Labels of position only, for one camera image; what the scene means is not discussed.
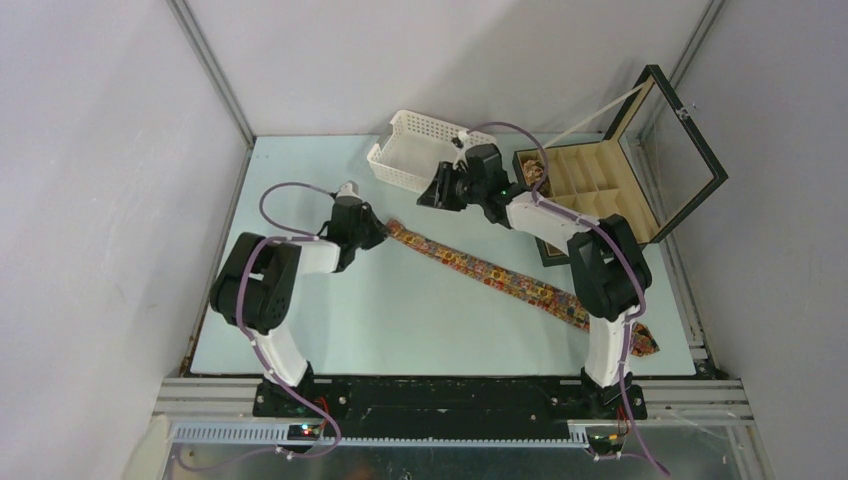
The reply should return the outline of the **white perforated plastic basket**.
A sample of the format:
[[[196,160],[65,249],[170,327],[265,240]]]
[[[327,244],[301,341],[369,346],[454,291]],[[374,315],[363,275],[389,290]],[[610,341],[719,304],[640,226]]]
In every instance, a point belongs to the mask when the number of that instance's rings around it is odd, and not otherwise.
[[[460,130],[468,129],[410,110],[399,110],[372,145],[366,159],[376,179],[422,193],[440,162],[454,163],[472,146],[497,142],[491,135],[469,132],[471,145],[459,150],[451,139]]]

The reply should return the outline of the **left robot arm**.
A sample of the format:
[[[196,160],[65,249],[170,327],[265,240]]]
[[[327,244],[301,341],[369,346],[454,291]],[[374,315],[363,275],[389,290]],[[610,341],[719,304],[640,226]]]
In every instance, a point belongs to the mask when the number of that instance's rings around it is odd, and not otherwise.
[[[303,379],[310,362],[301,353],[286,317],[296,282],[313,274],[341,273],[358,251],[389,237],[388,227],[362,200],[339,200],[317,235],[239,235],[213,282],[209,303],[248,339],[264,376],[282,385],[277,402],[292,416],[316,403],[315,388]]]

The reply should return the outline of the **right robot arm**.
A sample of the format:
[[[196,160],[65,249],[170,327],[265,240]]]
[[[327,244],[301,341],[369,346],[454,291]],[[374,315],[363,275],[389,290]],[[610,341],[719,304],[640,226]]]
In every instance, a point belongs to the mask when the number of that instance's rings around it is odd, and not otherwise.
[[[528,233],[569,258],[574,293],[588,311],[590,340],[581,392],[585,411],[606,418],[622,403],[631,372],[635,321],[646,311],[652,274],[628,221],[619,214],[581,214],[513,182],[494,144],[469,148],[462,160],[438,164],[420,206],[462,211],[476,205],[486,219]]]

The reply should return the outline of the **colourful patterned tie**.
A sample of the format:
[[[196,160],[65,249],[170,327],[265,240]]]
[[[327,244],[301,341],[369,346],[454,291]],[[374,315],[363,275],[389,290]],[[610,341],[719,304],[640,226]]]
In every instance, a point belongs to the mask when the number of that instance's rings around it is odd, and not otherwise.
[[[576,295],[431,240],[407,229],[396,219],[387,222],[387,229],[391,238],[439,264],[539,308],[585,333],[590,331],[589,313]]]

